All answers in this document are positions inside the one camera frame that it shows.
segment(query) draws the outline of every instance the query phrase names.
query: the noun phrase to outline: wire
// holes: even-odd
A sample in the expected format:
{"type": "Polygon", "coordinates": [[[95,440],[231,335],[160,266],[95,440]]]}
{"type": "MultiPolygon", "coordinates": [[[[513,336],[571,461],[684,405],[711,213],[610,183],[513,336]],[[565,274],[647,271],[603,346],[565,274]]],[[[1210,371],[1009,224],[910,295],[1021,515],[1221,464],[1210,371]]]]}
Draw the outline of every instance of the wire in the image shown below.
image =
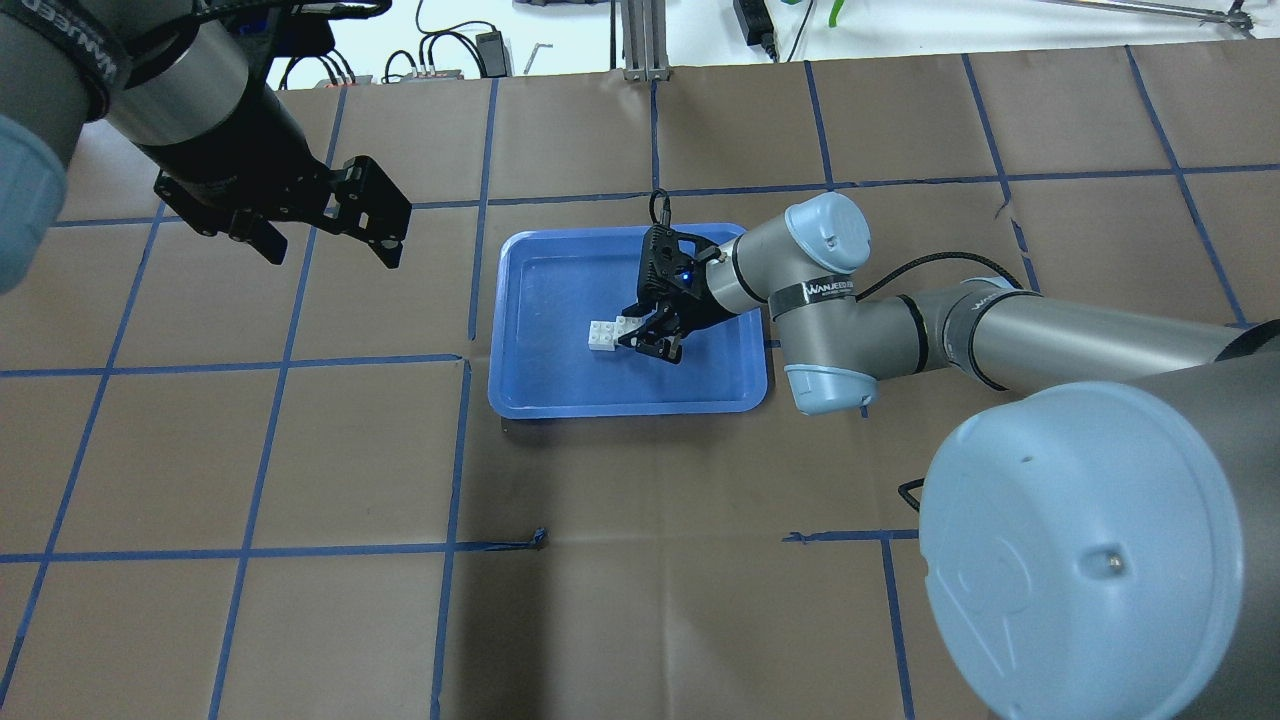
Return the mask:
{"type": "MultiPolygon", "coordinates": [[[[375,18],[392,9],[392,0],[343,0],[342,4],[346,6],[329,13],[330,19],[375,18]],[[360,5],[364,9],[352,8],[351,5],[360,5]]],[[[188,15],[160,23],[155,28],[128,40],[124,46],[129,51],[129,55],[137,58],[148,50],[159,47],[174,36],[192,28],[198,28],[207,22],[220,20],[250,10],[270,10],[276,8],[301,9],[308,5],[332,5],[332,3],[317,3],[315,0],[307,3],[300,3],[298,0],[241,0],[239,3],[225,3],[211,8],[193,9],[188,15]]]]}
{"type": "Polygon", "coordinates": [[[417,63],[413,61],[413,56],[410,55],[404,50],[397,50],[397,51],[392,53],[390,58],[387,58],[387,67],[383,69],[383,82],[384,83],[389,83],[392,81],[392,61],[396,60],[396,58],[398,58],[401,55],[404,55],[404,59],[408,60],[408,64],[413,67],[413,74],[415,76],[417,74],[417,63]]]}
{"type": "Polygon", "coordinates": [[[342,76],[342,70],[338,69],[338,63],[334,63],[333,60],[325,58],[324,55],[316,55],[316,60],[324,63],[324,69],[326,73],[329,73],[329,85],[335,87],[339,85],[346,85],[344,82],[338,79],[338,77],[342,76]]]}
{"type": "Polygon", "coordinates": [[[911,480],[909,483],[902,483],[902,484],[897,486],[897,495],[902,500],[905,500],[908,505],[911,506],[911,510],[915,510],[916,512],[919,512],[920,511],[920,501],[916,500],[914,495],[911,495],[911,491],[913,489],[919,489],[919,488],[923,488],[923,487],[924,487],[924,478],[920,478],[920,479],[916,479],[916,480],[911,480]]]}
{"type": "Polygon", "coordinates": [[[289,64],[284,65],[284,74],[280,76],[280,85],[275,87],[276,90],[289,88],[289,73],[292,73],[293,68],[298,67],[298,63],[301,61],[302,58],[289,58],[289,64]]]}
{"type": "Polygon", "coordinates": [[[666,190],[658,187],[649,193],[649,219],[653,220],[655,225],[667,227],[671,224],[671,195],[666,190]],[[662,197],[662,222],[658,222],[658,211],[654,208],[654,202],[662,197]]]}
{"type": "Polygon", "coordinates": [[[466,20],[466,22],[461,22],[461,23],[458,23],[458,24],[456,24],[453,27],[447,27],[444,29],[424,29],[422,28],[422,3],[424,3],[424,0],[417,0],[417,8],[413,10],[413,27],[416,27],[417,32],[421,32],[422,35],[435,35],[438,32],[444,32],[444,31],[449,31],[449,29],[458,29],[460,27],[466,27],[466,26],[472,26],[472,24],[489,26],[489,29],[495,31],[495,32],[498,29],[489,20],[466,20]]]}
{"type": "Polygon", "coordinates": [[[609,0],[609,69],[618,69],[618,0],[609,0]]]}
{"type": "Polygon", "coordinates": [[[809,24],[809,15],[813,14],[814,0],[809,0],[809,6],[804,10],[804,19],[800,20],[800,29],[796,31],[796,40],[791,44],[791,53],[787,53],[787,61],[790,63],[796,56],[796,47],[800,47],[800,38],[804,37],[804,28],[809,24]]]}
{"type": "Polygon", "coordinates": [[[471,42],[470,37],[467,37],[467,36],[465,36],[465,35],[462,35],[460,32],[445,31],[445,32],[442,32],[439,35],[428,35],[428,36],[424,36],[422,40],[417,44],[417,53],[419,53],[417,59],[421,60],[421,61],[424,61],[429,68],[435,68],[435,56],[434,56],[434,53],[435,53],[435,41],[440,40],[442,37],[452,37],[452,38],[457,40],[458,42],[461,42],[462,46],[467,49],[467,53],[471,55],[471,59],[475,60],[476,68],[480,70],[480,76],[485,77],[485,76],[489,74],[488,69],[484,65],[484,59],[480,58],[480,49],[476,47],[475,42],[471,42]],[[426,59],[425,60],[422,59],[422,44],[426,44],[426,59]]]}
{"type": "Polygon", "coordinates": [[[855,300],[861,301],[863,299],[865,299],[867,296],[874,293],[879,288],[882,288],[882,287],[887,286],[888,283],[896,281],[899,278],[899,275],[901,275],[902,273],[906,273],[908,270],[913,270],[913,269],[919,268],[920,265],[924,265],[924,264],[928,264],[928,263],[934,263],[937,260],[973,260],[974,263],[986,265],[987,268],[989,268],[991,270],[993,270],[1001,278],[1005,278],[1005,281],[1007,281],[1009,284],[1014,286],[1016,290],[1023,290],[1023,284],[1020,282],[1018,282],[1018,278],[1015,278],[1012,274],[1010,274],[1009,270],[1001,268],[1000,264],[996,263],[995,260],[992,260],[991,258],[983,258],[982,255],[975,255],[973,252],[956,252],[956,251],[952,251],[952,252],[934,252],[932,255],[925,255],[923,258],[916,258],[915,260],[911,260],[910,263],[908,263],[905,265],[901,265],[897,269],[895,269],[892,273],[884,275],[876,284],[873,284],[869,288],[859,292],[855,296],[855,300]]]}
{"type": "Polygon", "coordinates": [[[320,60],[324,64],[325,73],[329,74],[329,82],[332,85],[334,85],[334,86],[344,85],[344,83],[338,82],[338,77],[334,74],[334,67],[337,65],[337,63],[332,67],[332,65],[329,65],[329,61],[325,58],[321,58],[319,55],[303,55],[301,58],[289,58],[289,64],[284,65],[284,74],[280,76],[280,85],[276,86],[276,90],[288,90],[289,88],[289,73],[293,72],[293,68],[298,67],[298,63],[301,63],[302,60],[311,59],[311,58],[315,58],[316,60],[320,60]]]}
{"type": "Polygon", "coordinates": [[[347,61],[347,56],[343,55],[337,47],[333,49],[333,54],[342,60],[342,67],[347,69],[347,77],[351,78],[351,85],[356,85],[356,70],[351,69],[351,63],[347,61]]]}

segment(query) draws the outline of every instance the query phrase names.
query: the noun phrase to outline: blue tray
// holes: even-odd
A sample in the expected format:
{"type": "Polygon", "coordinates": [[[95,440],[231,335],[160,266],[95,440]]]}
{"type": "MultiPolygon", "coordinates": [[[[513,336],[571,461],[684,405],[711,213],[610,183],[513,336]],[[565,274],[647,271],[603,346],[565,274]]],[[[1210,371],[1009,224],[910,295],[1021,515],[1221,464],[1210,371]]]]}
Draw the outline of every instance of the blue tray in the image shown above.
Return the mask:
{"type": "MultiPolygon", "coordinates": [[[[727,223],[677,225],[717,243],[727,223]]],[[[489,404],[511,419],[741,413],[764,400],[760,311],[685,340],[678,365],[634,350],[586,347],[591,320],[635,302],[648,227],[535,231],[498,259],[489,404]]]]}

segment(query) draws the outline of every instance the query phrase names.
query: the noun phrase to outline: white wall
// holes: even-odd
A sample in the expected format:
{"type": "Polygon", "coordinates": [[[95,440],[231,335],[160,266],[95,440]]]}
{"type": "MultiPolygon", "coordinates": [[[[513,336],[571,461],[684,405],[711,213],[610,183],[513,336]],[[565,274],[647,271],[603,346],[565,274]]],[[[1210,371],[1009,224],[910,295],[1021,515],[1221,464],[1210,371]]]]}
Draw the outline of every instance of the white wall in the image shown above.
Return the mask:
{"type": "MultiPolygon", "coordinates": [[[[786,5],[765,0],[780,35],[783,56],[791,46],[805,3],[786,5]]],[[[846,0],[836,28],[827,27],[835,0],[815,0],[797,59],[872,58],[941,53],[1028,50],[1188,42],[1234,37],[1221,26],[1051,5],[1037,0],[846,0]]],[[[1226,9],[1229,0],[1164,0],[1170,4],[1226,9]]],[[[333,23],[338,49],[360,74],[379,79],[387,56],[397,49],[417,55],[413,26],[416,0],[397,0],[385,15],[371,20],[333,23]]],[[[1280,36],[1276,0],[1249,0],[1258,37],[1280,36]]],[[[554,47],[539,51],[530,74],[582,73],[609,67],[609,5],[548,5],[538,8],[512,0],[425,0],[422,26],[443,28],[461,20],[485,19],[503,31],[518,74],[535,42],[554,47]]],[[[668,53],[672,65],[764,63],[759,49],[742,42],[731,0],[667,0],[668,53]]],[[[283,61],[270,81],[279,81],[283,61]]],[[[397,60],[399,72],[407,64],[397,60]]],[[[476,77],[474,63],[452,40],[436,45],[436,67],[462,68],[476,77]]],[[[311,87],[326,76],[307,60],[291,74],[291,87],[311,87]]]]}

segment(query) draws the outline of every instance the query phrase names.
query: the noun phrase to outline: blue tape line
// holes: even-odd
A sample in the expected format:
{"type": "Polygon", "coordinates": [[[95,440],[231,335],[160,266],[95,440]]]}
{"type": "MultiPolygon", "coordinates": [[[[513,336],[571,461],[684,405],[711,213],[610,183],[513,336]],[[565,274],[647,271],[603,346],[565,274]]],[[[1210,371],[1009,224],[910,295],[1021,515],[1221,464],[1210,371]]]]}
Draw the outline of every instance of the blue tape line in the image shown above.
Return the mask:
{"type": "Polygon", "coordinates": [[[22,646],[27,642],[27,632],[23,630],[18,633],[18,637],[13,641],[13,647],[9,648],[9,661],[4,665],[4,680],[0,680],[0,707],[4,707],[4,698],[9,694],[9,683],[13,682],[13,674],[18,670],[18,656],[22,655],[22,646]]]}
{"type": "MultiPolygon", "coordinates": [[[[371,355],[369,357],[317,357],[289,360],[291,368],[342,368],[349,365],[407,365],[420,363],[453,363],[458,355],[371,355]]],[[[243,373],[279,370],[280,363],[218,363],[210,365],[143,365],[137,368],[51,368],[46,370],[0,370],[0,378],[63,378],[99,375],[182,375],[191,373],[243,373]]]]}
{"type": "MultiPolygon", "coordinates": [[[[1018,236],[1019,243],[1025,242],[1021,237],[1023,228],[1019,227],[1018,223],[1014,223],[1014,233],[1018,236]]],[[[1023,269],[1027,270],[1027,287],[1030,288],[1032,292],[1039,292],[1039,278],[1036,277],[1036,266],[1032,265],[1032,259],[1027,255],[1023,255],[1023,269]]]]}
{"type": "Polygon", "coordinates": [[[1208,168],[1183,168],[1183,173],[1188,176],[1206,173],[1266,173],[1272,170],[1280,170],[1280,164],[1268,163],[1263,165],[1213,165],[1208,168]]]}
{"type": "Polygon", "coordinates": [[[557,195],[547,197],[495,197],[489,205],[549,205],[556,202],[594,202],[598,200],[631,200],[648,197],[649,191],[639,192],[598,192],[594,195],[557,195]]]}
{"type": "Polygon", "coordinates": [[[827,190],[823,183],[806,184],[763,184],[756,187],[709,187],[696,190],[672,190],[672,197],[700,197],[705,195],[756,195],[762,192],[806,192],[827,190]]]}
{"type": "Polygon", "coordinates": [[[968,184],[982,182],[1000,182],[997,176],[959,176],[951,178],[906,178],[890,181],[855,181],[847,183],[849,187],[892,187],[899,184],[968,184]]]}
{"type": "Polygon", "coordinates": [[[827,127],[822,122],[822,102],[818,100],[818,83],[813,77],[813,63],[804,61],[804,77],[809,83],[809,102],[813,104],[813,120],[818,127],[818,149],[822,150],[822,177],[827,181],[827,190],[835,190],[836,183],[831,177],[831,152],[827,147],[827,127]]]}
{"type": "Polygon", "coordinates": [[[480,270],[484,266],[484,225],[489,215],[489,172],[493,168],[493,124],[498,115],[498,79],[489,86],[489,119],[484,131],[484,160],[480,167],[480,210],[476,215],[476,247],[471,259],[471,310],[467,313],[467,338],[476,338],[476,315],[480,313],[480,270]]]}
{"type": "Polygon", "coordinates": [[[47,561],[55,562],[134,562],[147,560],[236,560],[241,557],[349,557],[364,555],[433,555],[448,550],[454,552],[504,552],[515,550],[538,550],[547,542],[547,528],[538,528],[530,539],[495,542],[448,542],[385,543],[385,544],[332,544],[297,547],[251,547],[209,548],[209,550],[105,550],[81,552],[14,552],[0,555],[0,565],[22,565],[47,561]]]}
{"type": "Polygon", "coordinates": [[[650,158],[653,169],[653,188],[662,187],[662,173],[658,160],[658,81],[649,81],[649,143],[653,151],[650,158]]]}
{"type": "MultiPolygon", "coordinates": [[[[160,232],[160,218],[164,214],[164,202],[156,208],[156,217],[151,223],[151,231],[147,233],[147,243],[142,249],[142,259],[138,261],[138,269],[133,273],[133,284],[129,286],[129,296],[124,301],[124,311],[120,314],[120,324],[115,328],[115,338],[111,341],[111,350],[106,356],[106,372],[102,373],[101,379],[97,383],[97,392],[93,395],[93,404],[90,406],[88,418],[84,420],[84,430],[81,433],[79,445],[76,447],[76,459],[72,461],[70,471],[67,475],[67,486],[63,488],[63,497],[58,503],[58,512],[54,515],[54,525],[49,530],[49,539],[45,542],[45,555],[52,555],[54,548],[58,546],[58,536],[63,530],[63,523],[67,520],[67,510],[70,507],[72,495],[76,492],[76,483],[79,479],[81,468],[84,465],[84,454],[88,451],[88,441],[93,434],[93,425],[97,423],[97,415],[102,410],[102,397],[106,395],[106,384],[110,379],[110,369],[115,366],[115,359],[120,354],[120,346],[124,343],[124,333],[129,327],[129,316],[133,314],[133,306],[138,300],[138,290],[142,287],[142,275],[146,273],[147,265],[151,260],[151,251],[156,243],[156,234],[160,232]]],[[[22,653],[22,646],[27,638],[27,630],[31,626],[31,619],[36,612],[36,603],[40,601],[40,592],[45,585],[45,577],[49,574],[49,559],[44,559],[40,562],[40,569],[36,570],[36,580],[31,585],[31,593],[27,596],[27,606],[23,610],[22,623],[18,625],[18,633],[14,638],[13,650],[10,652],[9,662],[5,665],[4,678],[0,678],[0,707],[4,707],[4,701],[9,696],[9,685],[13,683],[13,674],[18,667],[18,659],[22,653]]]]}
{"type": "Polygon", "coordinates": [[[911,674],[906,666],[906,641],[902,637],[902,611],[897,603],[897,577],[893,574],[893,548],[888,539],[881,539],[881,560],[884,562],[884,591],[888,594],[888,619],[893,628],[893,653],[897,655],[897,682],[902,688],[902,714],[915,720],[915,702],[911,700],[911,674]]]}
{"type": "MultiPolygon", "coordinates": [[[[471,407],[471,363],[462,361],[462,389],[458,393],[458,429],[453,442],[453,492],[449,496],[448,550],[444,553],[444,573],[440,577],[440,607],[435,620],[435,662],[431,669],[431,720],[440,720],[440,693],[444,692],[444,650],[449,629],[449,601],[453,597],[453,559],[458,542],[458,511],[462,507],[462,465],[467,443],[467,415],[471,407]]],[[[541,543],[541,536],[534,539],[541,543]]]]}
{"type": "Polygon", "coordinates": [[[436,202],[415,202],[412,208],[415,210],[442,210],[447,208],[476,208],[479,205],[479,200],[442,200],[436,202]]]}
{"type": "MultiPolygon", "coordinates": [[[[338,108],[334,111],[333,129],[329,133],[329,149],[325,165],[333,165],[333,155],[338,147],[338,133],[342,131],[342,115],[347,108],[347,88],[338,92],[338,108]]],[[[266,483],[266,470],[275,443],[275,428],[280,419],[280,405],[284,400],[284,386],[289,378],[289,360],[293,357],[293,343],[298,336],[298,320],[302,316],[302,299],[306,295],[307,277],[311,274],[311,258],[315,254],[316,228],[307,233],[307,249],[302,256],[302,270],[298,274],[298,287],[293,295],[293,311],[289,315],[289,332],[284,340],[284,355],[280,359],[279,377],[275,380],[275,395],[271,400],[271,414],[266,423],[266,438],[262,441],[262,454],[259,457],[257,475],[253,479],[253,495],[250,498],[248,518],[244,520],[244,537],[241,541],[241,557],[236,564],[236,582],[232,585],[230,607],[227,611],[227,625],[223,628],[223,643],[218,652],[218,670],[214,675],[214,689],[209,698],[209,720],[216,720],[223,703],[223,687],[227,682],[227,665],[230,661],[232,641],[236,637],[236,620],[239,616],[241,597],[244,593],[244,574],[248,570],[248,550],[253,546],[253,530],[257,525],[257,512],[262,503],[262,487],[266,483]]]]}
{"type": "Polygon", "coordinates": [[[969,61],[969,54],[964,53],[960,55],[960,61],[964,64],[964,74],[969,79],[969,91],[973,94],[973,102],[978,108],[978,119],[982,120],[982,133],[987,136],[987,147],[991,150],[991,163],[996,168],[996,177],[1000,179],[1001,190],[1005,192],[1005,200],[1010,199],[1009,182],[1005,179],[1007,174],[1005,173],[1005,163],[1000,159],[1000,149],[996,146],[996,133],[991,129],[991,118],[987,117],[987,105],[982,101],[982,91],[978,90],[978,77],[973,74],[973,63],[969,61]]]}
{"type": "Polygon", "coordinates": [[[105,220],[59,220],[50,228],[101,228],[109,225],[150,225],[156,222],[152,218],[118,218],[118,219],[105,219],[105,220]]]}
{"type": "Polygon", "coordinates": [[[87,552],[55,552],[50,562],[124,562],[142,560],[233,560],[241,552],[220,550],[105,550],[87,552]]]}
{"type": "Polygon", "coordinates": [[[49,370],[0,370],[0,378],[92,378],[106,368],[52,368],[49,370]]]}
{"type": "Polygon", "coordinates": [[[454,363],[462,357],[452,354],[387,355],[381,357],[323,357],[316,360],[289,360],[291,368],[346,368],[351,365],[413,365],[422,363],[454,363]]]}
{"type": "Polygon", "coordinates": [[[1155,168],[1149,170],[1087,170],[1076,173],[1021,173],[1009,176],[1010,182],[1034,182],[1046,179],[1103,179],[1103,178],[1149,178],[1169,177],[1174,174],[1167,168],[1155,168]]]}
{"type": "MultiPolygon", "coordinates": [[[[982,133],[987,137],[987,147],[991,149],[991,163],[996,168],[996,178],[1000,181],[1000,192],[1005,196],[1005,204],[1000,206],[1000,209],[1004,210],[1014,199],[1012,190],[1009,187],[1009,173],[1005,172],[1005,161],[1000,158],[1000,147],[996,145],[996,133],[991,129],[991,118],[987,115],[987,104],[982,100],[982,88],[978,87],[978,76],[973,72],[973,63],[969,60],[969,54],[961,54],[960,61],[964,64],[965,78],[969,79],[969,91],[973,94],[973,102],[978,109],[978,119],[982,120],[982,133]]],[[[1023,266],[1027,269],[1027,284],[1034,292],[1039,292],[1039,279],[1036,277],[1036,268],[1032,265],[1030,250],[1027,246],[1027,234],[1023,232],[1023,227],[1018,224],[1018,220],[1012,217],[1010,217],[1009,223],[1012,225],[1014,240],[1018,242],[1018,249],[1023,252],[1023,266]]]]}
{"type": "Polygon", "coordinates": [[[1192,223],[1196,225],[1196,233],[1199,234],[1201,245],[1204,246],[1204,252],[1208,254],[1208,261],[1213,265],[1213,272],[1217,274],[1217,282],[1222,286],[1222,292],[1226,293],[1226,302],[1231,306],[1231,313],[1235,315],[1235,322],[1245,323],[1248,322],[1244,316],[1244,310],[1240,307],[1239,300],[1235,297],[1235,290],[1231,287],[1231,281],[1226,277],[1226,268],[1222,266],[1221,260],[1217,258],[1217,251],[1213,249],[1213,241],[1208,237],[1208,228],[1204,227],[1203,219],[1201,219],[1199,210],[1196,208],[1196,199],[1192,197],[1192,188],[1187,184],[1187,176],[1183,172],[1181,165],[1178,164],[1178,155],[1174,152],[1174,146],[1169,142],[1169,136],[1165,133],[1165,126],[1161,124],[1160,117],[1156,114],[1156,106],[1151,101],[1151,94],[1147,92],[1147,83],[1142,79],[1142,70],[1138,69],[1138,59],[1133,54],[1133,49],[1125,45],[1125,55],[1129,56],[1129,69],[1133,72],[1133,81],[1138,85],[1138,95],[1142,97],[1143,106],[1147,108],[1147,115],[1151,118],[1152,127],[1156,128],[1156,135],[1160,136],[1160,145],[1165,149],[1165,155],[1169,158],[1169,167],[1174,170],[1174,177],[1178,179],[1178,188],[1183,192],[1183,201],[1187,204],[1187,211],[1190,213],[1192,223]]]}
{"type": "Polygon", "coordinates": [[[279,363],[219,363],[212,365],[156,365],[142,368],[113,368],[113,375],[182,375],[188,373],[243,373],[246,370],[278,370],[279,363]]]}
{"type": "Polygon", "coordinates": [[[809,544],[810,542],[860,542],[860,541],[890,541],[890,539],[918,539],[920,530],[906,528],[900,530],[826,530],[822,533],[791,533],[782,538],[782,542],[797,542],[809,544]]]}

